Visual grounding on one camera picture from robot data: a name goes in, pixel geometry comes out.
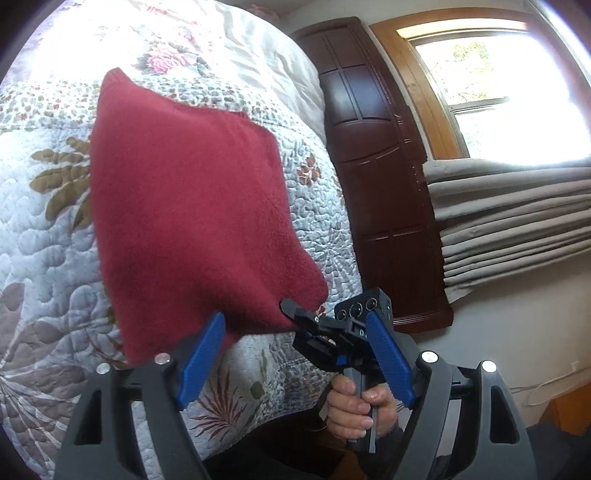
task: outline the blue grip pad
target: blue grip pad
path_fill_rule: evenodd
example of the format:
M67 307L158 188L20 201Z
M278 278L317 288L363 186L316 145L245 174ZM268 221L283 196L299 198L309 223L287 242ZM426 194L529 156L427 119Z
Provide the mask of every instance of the blue grip pad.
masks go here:
M196 400L201 393L203 383L222 346L225 333L226 320L223 314L217 312L201 331L201 337L183 370L181 390L177 396L177 401L183 408L187 408L187 405Z
M405 407L413 408L417 396L413 390L413 372L402 352L392 339L379 317L370 312L367 316L367 336L379 367L388 382L392 395Z

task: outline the folded curtain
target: folded curtain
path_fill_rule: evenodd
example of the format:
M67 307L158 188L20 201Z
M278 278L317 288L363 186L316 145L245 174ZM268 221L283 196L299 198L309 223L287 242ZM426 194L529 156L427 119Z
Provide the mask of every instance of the folded curtain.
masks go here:
M591 249L591 157L537 166L437 160L423 170L450 302Z

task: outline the white wall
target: white wall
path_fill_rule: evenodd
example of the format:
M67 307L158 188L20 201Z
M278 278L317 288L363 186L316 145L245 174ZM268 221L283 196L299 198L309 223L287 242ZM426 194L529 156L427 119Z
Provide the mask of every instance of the white wall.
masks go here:
M324 20L359 17L367 25L436 8L493 7L523 10L523 0L316 0L282 19L281 28L294 32Z
M359 17L367 27L392 17L451 7L524 8L522 0L317 0L286 16L283 27L292 32L341 17ZM401 85L398 73L393 74ZM406 89L402 91L413 107ZM573 362L578 361L579 368L591 365L591 253L481 287L453 308L452 327L417 338L422 348L437 351L450 363L475 367L483 359L494 360L510 387L563 375L571 371ZM534 392L530 403L585 379L591 379L591 369ZM531 425L546 404L525 406L529 395L514 397Z

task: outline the pink flower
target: pink flower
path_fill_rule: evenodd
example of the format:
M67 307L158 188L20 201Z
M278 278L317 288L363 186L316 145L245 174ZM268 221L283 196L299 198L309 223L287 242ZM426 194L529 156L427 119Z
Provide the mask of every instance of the pink flower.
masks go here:
M159 44L148 52L148 65L156 73L167 73L175 67L187 66L187 60L174 48Z
M166 15L168 13L166 10L162 10L161 8L158 8L158 7L147 6L146 10L148 12L152 12L154 14L160 14L160 15Z

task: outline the floral quilt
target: floral quilt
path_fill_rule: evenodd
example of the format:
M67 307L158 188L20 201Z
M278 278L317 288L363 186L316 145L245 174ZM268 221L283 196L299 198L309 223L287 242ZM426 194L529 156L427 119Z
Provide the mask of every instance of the floral quilt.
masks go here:
M63 11L81 4L66 2ZM59 17L49 26L58 28ZM137 83L189 105L245 111L275 135L294 229L329 286L322 310L360 293L342 191L321 139L277 98L214 74L197 50L142 35L128 66ZM100 81L19 78L28 68L17 60L0 86L0 422L27 465L49 479L86 378L101 362L126 361L100 277L89 191ZM190 74L176 76L179 69ZM329 376L291 341L248 336L218 359L183 412L203 458L316 402ZM142 404L133 411L148 476L162 478Z

